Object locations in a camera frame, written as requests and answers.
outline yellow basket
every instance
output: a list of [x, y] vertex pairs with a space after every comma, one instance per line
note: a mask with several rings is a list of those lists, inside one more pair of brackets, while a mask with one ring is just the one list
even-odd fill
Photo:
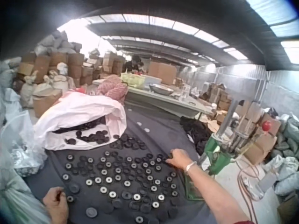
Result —
[[130, 73], [121, 73], [121, 80], [124, 83], [128, 83], [128, 86], [137, 88], [137, 89], [143, 89], [144, 88], [144, 80], [145, 77], [142, 77], [140, 75], [134, 75]]

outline red knob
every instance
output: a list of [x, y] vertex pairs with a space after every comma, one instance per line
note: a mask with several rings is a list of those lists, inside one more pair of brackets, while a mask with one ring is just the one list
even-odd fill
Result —
[[264, 132], [268, 132], [270, 129], [271, 129], [271, 122], [270, 121], [265, 121], [263, 124], [262, 124], [262, 130]]

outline checkered cloth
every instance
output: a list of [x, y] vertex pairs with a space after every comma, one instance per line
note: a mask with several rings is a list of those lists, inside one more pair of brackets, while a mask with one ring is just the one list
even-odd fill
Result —
[[121, 79], [117, 75], [110, 75], [102, 84], [99, 85], [96, 95], [103, 95], [115, 99], [124, 104], [128, 86], [121, 83]]

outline metal wall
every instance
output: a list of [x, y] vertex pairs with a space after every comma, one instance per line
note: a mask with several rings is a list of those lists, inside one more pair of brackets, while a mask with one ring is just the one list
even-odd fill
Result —
[[274, 107], [281, 115], [293, 112], [299, 117], [299, 71], [266, 71], [263, 65], [240, 64], [216, 68], [215, 72], [206, 72], [206, 66], [200, 67], [194, 80], [202, 88], [205, 81], [223, 83], [227, 92], [238, 100], [253, 100], [255, 84], [258, 79], [269, 82], [262, 106]]

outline bracelet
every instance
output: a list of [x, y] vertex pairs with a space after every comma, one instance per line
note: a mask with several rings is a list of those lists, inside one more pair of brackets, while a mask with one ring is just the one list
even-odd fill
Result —
[[193, 161], [192, 163], [190, 163], [187, 167], [186, 167], [186, 173], [189, 171], [189, 169], [190, 169], [190, 167], [191, 166], [193, 166], [193, 165], [195, 165], [195, 164], [197, 164], [197, 162], [196, 161]]

